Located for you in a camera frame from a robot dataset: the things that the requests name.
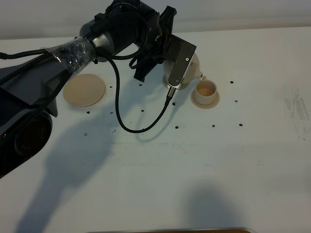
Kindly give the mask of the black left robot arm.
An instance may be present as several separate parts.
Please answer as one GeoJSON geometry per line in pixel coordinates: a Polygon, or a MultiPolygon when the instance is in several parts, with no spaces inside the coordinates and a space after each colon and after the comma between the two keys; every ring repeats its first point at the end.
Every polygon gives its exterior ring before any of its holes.
{"type": "Polygon", "coordinates": [[[140,82],[158,64],[172,62],[169,104],[182,86],[196,46],[173,35],[176,9],[159,13],[139,0],[115,0],[80,29],[78,37],[56,47],[0,55],[3,60],[31,56],[0,70],[0,174],[5,176],[47,143],[56,96],[90,63],[130,60],[140,82]]]}

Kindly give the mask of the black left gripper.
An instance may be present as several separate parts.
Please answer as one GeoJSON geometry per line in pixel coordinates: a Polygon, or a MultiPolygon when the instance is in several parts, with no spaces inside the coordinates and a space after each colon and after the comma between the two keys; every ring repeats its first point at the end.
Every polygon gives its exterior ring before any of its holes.
{"type": "Polygon", "coordinates": [[[167,60],[167,51],[171,46],[171,40],[177,37],[172,34],[175,15],[176,9],[167,6],[159,16],[156,31],[147,40],[143,52],[135,57],[135,62],[138,66],[135,68],[134,79],[144,81],[146,75],[157,64],[162,64],[163,60],[167,60]]]}

